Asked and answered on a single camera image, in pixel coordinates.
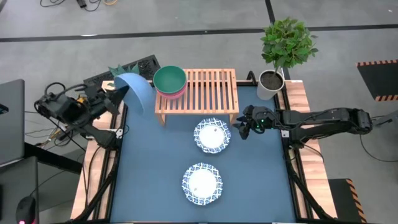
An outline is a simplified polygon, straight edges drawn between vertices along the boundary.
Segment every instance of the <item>pink bowl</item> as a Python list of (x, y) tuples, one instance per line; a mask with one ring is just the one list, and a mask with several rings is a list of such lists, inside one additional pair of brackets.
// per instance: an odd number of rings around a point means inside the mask
[(187, 83), (185, 83), (184, 87), (180, 91), (178, 91), (176, 93), (166, 94), (166, 93), (162, 93), (158, 89), (156, 89), (156, 91), (157, 91), (158, 94), (160, 94), (164, 98), (169, 99), (169, 100), (174, 100), (174, 99), (180, 98), (185, 93), (186, 89), (187, 89)]

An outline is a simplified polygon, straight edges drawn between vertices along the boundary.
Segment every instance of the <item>blue tabletop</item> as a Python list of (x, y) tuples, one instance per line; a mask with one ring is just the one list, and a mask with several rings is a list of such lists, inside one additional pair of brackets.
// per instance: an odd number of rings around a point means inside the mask
[[(275, 109), (273, 100), (257, 97), (256, 87), (239, 86), (238, 97), (241, 113), (250, 104)], [(229, 146), (209, 155), (193, 140), (195, 126), (209, 117), (229, 123), (228, 115), (167, 115), (161, 126), (154, 114), (128, 112), (111, 222), (295, 221), (280, 132), (251, 132), (242, 140), (229, 127)], [(206, 206), (189, 202), (181, 188), (184, 172), (198, 162), (215, 166), (224, 183), (221, 197)]]

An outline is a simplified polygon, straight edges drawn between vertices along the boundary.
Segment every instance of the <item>wooden dish rack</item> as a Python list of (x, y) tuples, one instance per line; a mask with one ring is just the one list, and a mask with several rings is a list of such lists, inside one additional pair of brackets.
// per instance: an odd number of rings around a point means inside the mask
[(184, 69), (187, 88), (182, 97), (169, 100), (156, 93), (155, 115), (165, 125), (168, 114), (239, 114), (235, 69)]

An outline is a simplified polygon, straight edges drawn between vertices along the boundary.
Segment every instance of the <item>black floor stripe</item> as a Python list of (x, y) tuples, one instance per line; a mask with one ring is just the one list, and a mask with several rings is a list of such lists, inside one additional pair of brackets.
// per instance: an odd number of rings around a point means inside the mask
[(6, 3), (7, 3), (7, 0), (2, 0), (2, 1), (0, 2), (0, 12), (1, 12), (2, 9), (4, 8), (4, 6), (6, 5)]
[(273, 24), (275, 22), (274, 11), (272, 10), (271, 0), (266, 0), (266, 6), (269, 16), (269, 21)]
[(284, 68), (284, 76), (285, 76), (285, 80), (290, 80), (290, 73), (287, 68)]
[(396, 29), (396, 28), (398, 28), (398, 24), (308, 27), (310, 31), (368, 30), (368, 29)]
[(53, 37), (10, 37), (0, 38), (0, 42), (35, 42), (53, 40), (95, 40), (95, 39), (118, 39), (137, 37), (170, 37), (184, 35), (213, 35), (213, 34), (257, 34), (264, 32), (263, 28), (242, 28), (242, 29), (210, 29), (210, 30), (185, 30), (168, 32), (141, 32), (129, 34), (98, 34), (98, 35), (69, 35)]

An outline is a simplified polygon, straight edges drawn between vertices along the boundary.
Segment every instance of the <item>gray floor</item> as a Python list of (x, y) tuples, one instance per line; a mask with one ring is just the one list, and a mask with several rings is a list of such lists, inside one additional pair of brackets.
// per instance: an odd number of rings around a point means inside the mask
[[(296, 17), (308, 26), (348, 26), (393, 24), (398, 21), (394, 0), (272, 0), (275, 17)], [(98, 11), (80, 10), (75, 1), (41, 8), (38, 1), (8, 0), (0, 12), (1, 37), (50, 35), (118, 34), (169, 30), (265, 27), (269, 25), (263, 0), (119, 0), (114, 6), (101, 3)], [(398, 102), (376, 103), (368, 92), (356, 62), (398, 58), (398, 29), (324, 31), (319, 36), (316, 58), (290, 69), (292, 79), (303, 80), (312, 110), (338, 106), (363, 108), (372, 116), (398, 109)], [(0, 43), (0, 83), (23, 78), (26, 110), (42, 96), (51, 82), (66, 86), (116, 66), (155, 54), (161, 65), (183, 68), (235, 68), (239, 78), (252, 70), (259, 75), (271, 68), (261, 58), (261, 34), (195, 35), (132, 39), (65, 40), (50, 42)], [(47, 120), (27, 114), (26, 131), (51, 128)], [(35, 136), (46, 132), (35, 133)], [(43, 138), (27, 138), (36, 143)], [(365, 146), (382, 159), (398, 159), (397, 128), (387, 125), (363, 136)], [(398, 218), (398, 166), (371, 159), (363, 151), (359, 137), (340, 134), (320, 141), (329, 178), (354, 181), (369, 222), (395, 223)], [(53, 148), (76, 159), (78, 147), (69, 144)], [(43, 167), (40, 179), (56, 170)], [(59, 181), (62, 188), (55, 188)], [(60, 174), (49, 181), (41, 194), (59, 195), (40, 206), (41, 223), (65, 221), (72, 207), (78, 177)]]

